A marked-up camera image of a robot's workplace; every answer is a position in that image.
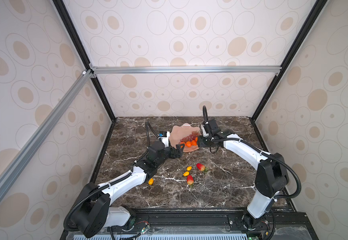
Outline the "red grape bunch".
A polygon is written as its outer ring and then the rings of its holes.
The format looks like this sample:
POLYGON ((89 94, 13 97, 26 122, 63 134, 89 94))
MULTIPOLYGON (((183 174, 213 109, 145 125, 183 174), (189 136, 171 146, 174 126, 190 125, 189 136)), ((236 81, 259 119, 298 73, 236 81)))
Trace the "red grape bunch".
POLYGON ((197 138, 198 138, 199 134, 200 134, 200 132, 193 131, 191 134, 189 134, 188 136, 182 138, 180 141, 183 142, 183 143, 191 142, 193 140, 197 141, 197 138))

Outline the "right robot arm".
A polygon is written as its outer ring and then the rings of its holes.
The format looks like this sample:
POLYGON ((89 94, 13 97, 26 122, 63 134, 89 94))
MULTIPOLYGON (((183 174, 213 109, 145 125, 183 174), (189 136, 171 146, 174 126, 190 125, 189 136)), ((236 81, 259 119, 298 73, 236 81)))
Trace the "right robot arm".
POLYGON ((210 119, 207 107, 202 107, 202 136, 198 137, 200 148, 209 148, 215 154, 220 148, 229 150, 255 170, 255 194, 242 217, 244 227, 255 230, 263 216, 278 199, 293 199, 299 196, 302 185, 297 173, 285 163, 281 154, 263 151, 230 130, 221 130, 216 120, 210 119))

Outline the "pink wavy fruit bowl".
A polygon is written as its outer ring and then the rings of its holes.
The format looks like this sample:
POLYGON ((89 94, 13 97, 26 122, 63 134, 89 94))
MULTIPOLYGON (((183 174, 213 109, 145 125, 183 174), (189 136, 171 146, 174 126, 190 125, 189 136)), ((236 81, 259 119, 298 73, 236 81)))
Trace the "pink wavy fruit bowl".
POLYGON ((173 147, 184 144, 182 148, 185 153, 193 152, 199 149, 197 145, 198 137, 201 135, 199 127, 192 127, 190 124, 174 126, 172 128, 169 140, 173 147))

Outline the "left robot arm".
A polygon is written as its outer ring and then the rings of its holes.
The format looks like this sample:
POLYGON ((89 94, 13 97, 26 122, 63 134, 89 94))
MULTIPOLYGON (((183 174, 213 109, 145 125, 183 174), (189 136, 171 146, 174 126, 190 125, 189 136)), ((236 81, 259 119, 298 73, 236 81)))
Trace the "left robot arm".
POLYGON ((185 148, 184 143, 171 145, 170 132, 155 136, 157 140, 147 141, 146 151, 126 173, 106 183, 90 182, 84 186, 64 219, 66 231, 79 231, 91 238, 103 228, 118 226, 127 231, 133 228, 135 213, 127 207, 112 207, 112 204, 129 190, 148 182, 166 160, 181 158, 185 148))

